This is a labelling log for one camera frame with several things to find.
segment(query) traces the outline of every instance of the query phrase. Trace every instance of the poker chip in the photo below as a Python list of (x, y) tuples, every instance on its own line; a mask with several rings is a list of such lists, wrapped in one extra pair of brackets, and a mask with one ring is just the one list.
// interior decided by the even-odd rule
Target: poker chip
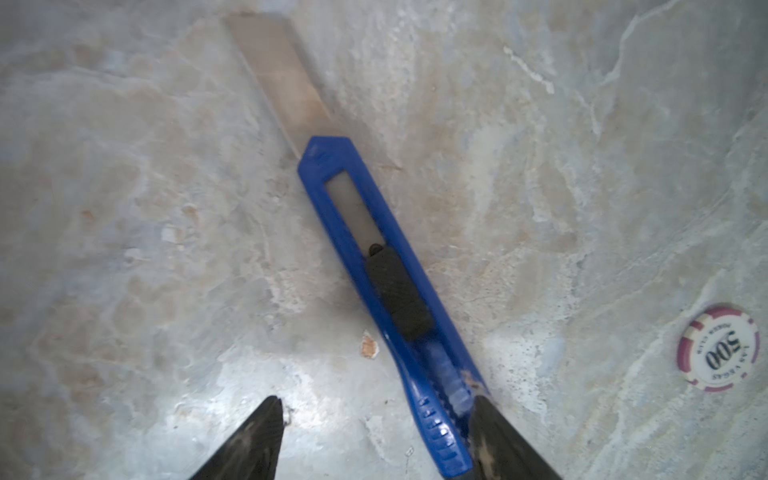
[(677, 347), (677, 366), (698, 388), (722, 392), (749, 375), (759, 350), (755, 321), (740, 310), (718, 306), (685, 330)]

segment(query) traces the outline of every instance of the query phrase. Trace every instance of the knife handle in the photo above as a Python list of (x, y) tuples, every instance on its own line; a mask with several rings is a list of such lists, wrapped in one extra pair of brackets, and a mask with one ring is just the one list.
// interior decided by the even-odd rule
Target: knife handle
[[(435, 328), (419, 339), (406, 342), (396, 329), (366, 275), (367, 252), (361, 251), (328, 194), (326, 182), (343, 172), (354, 183), (386, 245), (396, 250), (435, 320)], [(358, 294), (384, 336), (415, 423), (438, 470), (446, 478), (468, 472), (472, 458), (465, 436), (472, 394), (478, 387), (485, 390), (485, 385), (357, 149), (347, 137), (312, 137), (299, 163), (299, 176)]]

